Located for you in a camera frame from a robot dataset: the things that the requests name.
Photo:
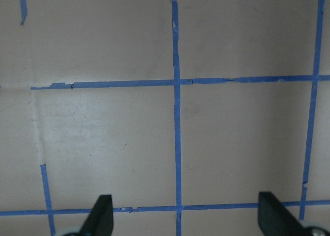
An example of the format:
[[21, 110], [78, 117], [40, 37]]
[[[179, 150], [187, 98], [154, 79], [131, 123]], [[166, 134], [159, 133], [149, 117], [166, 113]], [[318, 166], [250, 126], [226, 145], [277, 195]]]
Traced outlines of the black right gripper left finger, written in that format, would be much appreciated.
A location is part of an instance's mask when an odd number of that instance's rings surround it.
[[79, 235], [111, 236], [113, 228], [112, 196], [100, 195], [80, 228]]

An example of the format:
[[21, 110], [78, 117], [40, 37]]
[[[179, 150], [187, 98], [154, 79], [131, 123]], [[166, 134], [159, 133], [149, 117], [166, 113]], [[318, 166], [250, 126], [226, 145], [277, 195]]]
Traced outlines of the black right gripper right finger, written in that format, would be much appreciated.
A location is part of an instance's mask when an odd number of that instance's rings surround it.
[[258, 226], [265, 236], [312, 235], [272, 192], [258, 194]]

